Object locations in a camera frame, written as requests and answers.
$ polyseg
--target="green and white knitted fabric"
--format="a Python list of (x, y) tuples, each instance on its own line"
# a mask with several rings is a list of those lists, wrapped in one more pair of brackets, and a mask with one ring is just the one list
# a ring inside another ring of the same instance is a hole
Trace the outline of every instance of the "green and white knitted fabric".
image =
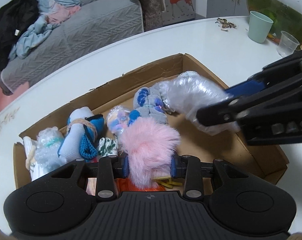
[(97, 158), (102, 158), (108, 155), (118, 155), (118, 140), (102, 137), (99, 141)]

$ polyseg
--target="bubble wrap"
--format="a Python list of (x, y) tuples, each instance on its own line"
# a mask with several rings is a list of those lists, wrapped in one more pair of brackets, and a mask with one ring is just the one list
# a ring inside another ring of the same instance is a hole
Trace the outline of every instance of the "bubble wrap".
[(180, 114), (185, 114), (186, 118), (199, 130), (210, 135), (218, 134), (224, 130), (239, 131), (236, 122), (209, 127), (203, 126), (198, 122), (196, 112), (199, 108), (230, 98), (229, 94), (212, 81), (194, 71), (186, 71), (177, 78), (165, 83), (162, 87), (166, 87), (166, 94), (163, 95), (166, 98), (165, 104), (170, 109)]
[(124, 129), (128, 127), (130, 109), (124, 106), (113, 107), (107, 115), (108, 129), (115, 136), (123, 133)]
[(35, 160), (48, 173), (62, 163), (58, 157), (58, 149), (63, 141), (63, 135), (57, 127), (46, 128), (37, 135)]

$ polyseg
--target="cardboard box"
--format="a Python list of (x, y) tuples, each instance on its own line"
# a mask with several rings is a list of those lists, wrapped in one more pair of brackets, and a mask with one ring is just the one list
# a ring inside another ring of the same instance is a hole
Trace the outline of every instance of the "cardboard box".
[[(20, 137), (30, 136), (36, 139), (39, 131), (53, 126), (65, 133), (70, 113), (83, 106), (88, 106), (94, 114), (101, 113), (104, 117), (112, 107), (119, 104), (132, 108), (133, 96), (139, 88), (150, 87), (156, 82), (173, 78), (188, 70), (196, 71), (227, 88), (222, 80), (195, 58), (187, 54), (177, 54), (137, 68), (74, 99), (22, 132)], [(281, 178), (287, 168), (288, 159), (279, 146), (249, 147), (240, 133), (228, 131), (210, 136), (197, 130), (182, 114), (168, 115), (168, 121), (170, 126), (179, 131), (182, 138), (182, 143), (177, 149), (179, 155), (194, 155), (202, 162), (222, 158), (273, 184)], [(106, 125), (104, 135), (112, 137)], [(21, 143), (14, 145), (13, 158), (16, 188), (19, 188), (31, 181), (29, 171), (25, 168), (26, 156)], [(204, 186), (206, 194), (211, 193), (209, 179), (204, 179)]]

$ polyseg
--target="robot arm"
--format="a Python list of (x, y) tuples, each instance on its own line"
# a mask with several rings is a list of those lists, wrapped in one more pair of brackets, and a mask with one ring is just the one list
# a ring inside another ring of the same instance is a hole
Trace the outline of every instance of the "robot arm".
[(236, 121), (248, 145), (302, 143), (302, 50), (226, 92), (233, 97), (197, 111), (202, 125)]

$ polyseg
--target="black jacket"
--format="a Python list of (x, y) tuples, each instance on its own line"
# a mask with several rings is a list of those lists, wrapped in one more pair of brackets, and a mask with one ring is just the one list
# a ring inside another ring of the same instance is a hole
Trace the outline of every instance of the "black jacket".
[(12, 45), (38, 17), (37, 0), (12, 0), (0, 8), (0, 70), (8, 64)]

